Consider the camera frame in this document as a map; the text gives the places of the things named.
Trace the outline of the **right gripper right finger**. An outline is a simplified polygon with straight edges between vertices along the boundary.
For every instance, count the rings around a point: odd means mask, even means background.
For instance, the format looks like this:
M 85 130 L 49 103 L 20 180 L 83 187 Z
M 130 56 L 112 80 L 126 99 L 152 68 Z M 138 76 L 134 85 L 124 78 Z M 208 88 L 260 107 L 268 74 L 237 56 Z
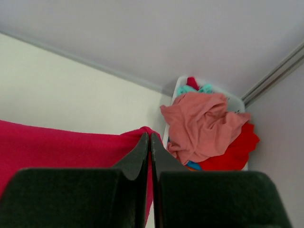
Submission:
M 190 171 L 151 135 L 158 228 L 290 228 L 272 180 L 257 171 Z

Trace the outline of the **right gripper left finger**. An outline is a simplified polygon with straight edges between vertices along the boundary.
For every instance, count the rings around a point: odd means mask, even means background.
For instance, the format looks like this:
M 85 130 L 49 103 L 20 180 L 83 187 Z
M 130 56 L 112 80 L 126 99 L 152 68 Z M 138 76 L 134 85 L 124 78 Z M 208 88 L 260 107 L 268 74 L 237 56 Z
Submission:
M 18 171 L 0 200 L 3 228 L 143 228 L 149 136 L 108 169 Z

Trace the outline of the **crimson red t shirt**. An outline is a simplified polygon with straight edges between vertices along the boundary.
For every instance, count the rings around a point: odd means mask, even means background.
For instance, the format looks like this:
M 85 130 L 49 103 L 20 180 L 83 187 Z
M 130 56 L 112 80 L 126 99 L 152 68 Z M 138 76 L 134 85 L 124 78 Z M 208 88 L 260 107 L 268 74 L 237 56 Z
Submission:
M 0 123 L 0 198 L 14 175 L 22 169 L 108 169 L 117 164 L 147 133 L 148 179 L 145 225 L 153 200 L 151 135 L 149 127 L 119 135 L 77 133 L 57 129 Z

